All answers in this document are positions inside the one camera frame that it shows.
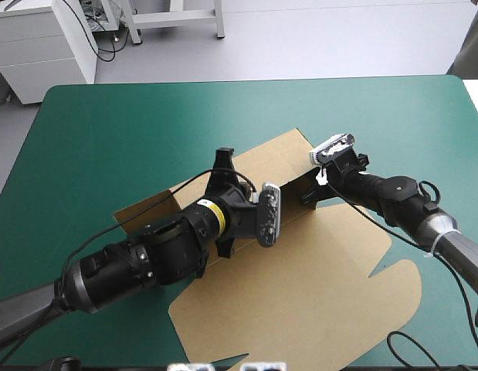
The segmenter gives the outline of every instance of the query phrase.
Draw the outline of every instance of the gray floor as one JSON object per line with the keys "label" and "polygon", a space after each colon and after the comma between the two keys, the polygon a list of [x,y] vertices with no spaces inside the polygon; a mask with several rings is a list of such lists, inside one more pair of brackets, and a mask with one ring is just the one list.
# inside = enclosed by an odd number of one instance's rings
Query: gray floor
{"label": "gray floor", "polygon": [[[97,83],[445,73],[476,11],[468,0],[223,2],[225,39],[212,25],[144,30],[142,45],[129,42],[112,63],[98,63]],[[0,192],[38,108],[0,107]]]}

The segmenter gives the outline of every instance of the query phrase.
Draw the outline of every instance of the green table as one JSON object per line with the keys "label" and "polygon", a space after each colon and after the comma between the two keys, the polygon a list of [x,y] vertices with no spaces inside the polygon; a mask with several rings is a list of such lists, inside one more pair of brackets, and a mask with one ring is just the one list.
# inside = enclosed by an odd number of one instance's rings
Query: green table
{"label": "green table", "polygon": [[[295,127],[313,144],[350,132],[374,174],[433,181],[442,207],[478,243],[478,114],[454,77],[55,87],[0,198],[0,298],[58,277],[68,252],[112,223],[114,211],[208,168],[217,147],[241,153]],[[87,252],[123,237],[115,231]],[[417,263],[423,286],[405,330],[442,364],[478,364],[449,273],[395,239],[379,269],[403,258]],[[11,363],[66,354],[93,366],[183,360],[167,310],[188,282],[65,316]],[[399,349],[427,364],[410,345]],[[380,344],[355,364],[397,362]]]}

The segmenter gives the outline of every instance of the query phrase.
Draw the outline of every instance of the flat cardboard box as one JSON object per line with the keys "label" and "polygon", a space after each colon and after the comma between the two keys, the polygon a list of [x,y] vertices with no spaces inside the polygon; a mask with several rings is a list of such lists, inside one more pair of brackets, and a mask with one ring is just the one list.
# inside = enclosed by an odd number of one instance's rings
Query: flat cardboard box
{"label": "flat cardboard box", "polygon": [[[284,361],[291,370],[339,370],[402,327],[421,298],[417,267],[399,261],[373,277],[391,239],[347,205],[300,204],[309,184],[309,142],[298,130],[234,158],[260,186],[282,188],[280,239],[269,249],[237,240],[232,259],[215,248],[205,276],[171,304],[169,314],[192,362],[249,353],[244,362]],[[202,196],[203,177],[155,208],[127,232]],[[164,197],[117,213],[120,220]]]}

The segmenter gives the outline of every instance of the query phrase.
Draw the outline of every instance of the white drawer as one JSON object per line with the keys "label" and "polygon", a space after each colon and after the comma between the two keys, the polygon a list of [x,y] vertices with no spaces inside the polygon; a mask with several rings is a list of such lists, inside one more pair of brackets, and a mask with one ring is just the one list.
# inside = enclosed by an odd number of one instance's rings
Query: white drawer
{"label": "white drawer", "polygon": [[74,58],[0,67],[23,104],[43,101],[50,87],[86,83]]}
{"label": "white drawer", "polygon": [[0,18],[0,43],[62,34],[62,28],[53,12]]}
{"label": "white drawer", "polygon": [[47,60],[64,60],[73,57],[72,50],[64,36],[0,43],[0,67]]}

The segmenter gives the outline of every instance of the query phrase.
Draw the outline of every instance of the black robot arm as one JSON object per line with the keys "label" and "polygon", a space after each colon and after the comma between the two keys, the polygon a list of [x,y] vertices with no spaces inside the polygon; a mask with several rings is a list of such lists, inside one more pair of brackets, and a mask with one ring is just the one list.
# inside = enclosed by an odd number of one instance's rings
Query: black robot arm
{"label": "black robot arm", "polygon": [[[309,173],[313,185],[303,201],[343,196],[375,211],[389,226],[404,230],[423,250],[441,255],[478,294],[478,245],[462,235],[456,220],[439,208],[438,189],[407,176],[385,179],[367,174],[368,157],[356,155],[353,145],[351,134],[338,134],[310,153],[317,167]],[[434,189],[436,199],[431,199],[424,185]]]}
{"label": "black robot arm", "polygon": [[182,211],[75,261],[51,284],[0,301],[0,349],[70,311],[92,313],[142,288],[202,277],[213,241],[220,257],[230,257],[235,238],[272,246],[280,231],[280,189],[265,183],[258,194],[239,182],[232,151],[216,152],[205,194]]}

